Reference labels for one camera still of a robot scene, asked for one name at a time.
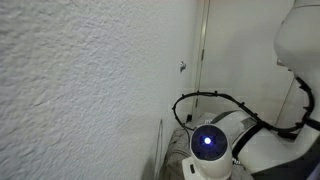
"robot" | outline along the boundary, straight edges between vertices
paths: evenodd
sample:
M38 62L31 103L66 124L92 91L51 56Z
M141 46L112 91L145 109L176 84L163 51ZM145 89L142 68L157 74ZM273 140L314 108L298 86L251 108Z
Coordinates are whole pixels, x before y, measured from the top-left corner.
M307 179L320 162L319 0L297 0L277 33L274 47L309 97L303 121L296 127L280 129L263 122L244 103L228 95L217 92L183 95L180 99L194 95L220 96L244 110L230 113L216 124L192 129L192 156L182 162L186 180L228 179L232 156L258 180ZM242 122L247 118L255 119L255 125L245 129ZM291 133L298 129L297 135Z

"blue light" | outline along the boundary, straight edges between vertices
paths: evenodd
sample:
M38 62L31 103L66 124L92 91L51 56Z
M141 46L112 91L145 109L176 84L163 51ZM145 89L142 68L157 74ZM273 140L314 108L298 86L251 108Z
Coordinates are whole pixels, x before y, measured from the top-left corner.
M210 144L211 143L211 139L208 138L208 137L204 138L204 143Z

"glowing blue light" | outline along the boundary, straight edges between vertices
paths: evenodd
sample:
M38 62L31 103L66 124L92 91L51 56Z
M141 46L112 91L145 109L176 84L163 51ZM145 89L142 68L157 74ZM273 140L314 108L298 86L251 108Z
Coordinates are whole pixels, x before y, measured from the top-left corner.
M204 143L210 144L211 143L211 139L210 138L204 138Z

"white robot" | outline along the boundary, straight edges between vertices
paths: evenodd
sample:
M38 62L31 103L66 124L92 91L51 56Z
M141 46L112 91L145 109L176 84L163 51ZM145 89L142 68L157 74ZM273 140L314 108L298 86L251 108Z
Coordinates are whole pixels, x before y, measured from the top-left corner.
M200 126L193 133L192 157L182 162L186 180L228 179L231 151L254 179L306 179L320 162L319 0L297 0L278 31L274 47L279 59L299 77L301 88L308 93L310 105L306 107L304 123L297 125L300 132L288 141L274 131L276 128L263 123L244 129L241 122L250 117L248 113L230 113L217 124ZM210 146L212 143L223 147L217 150Z

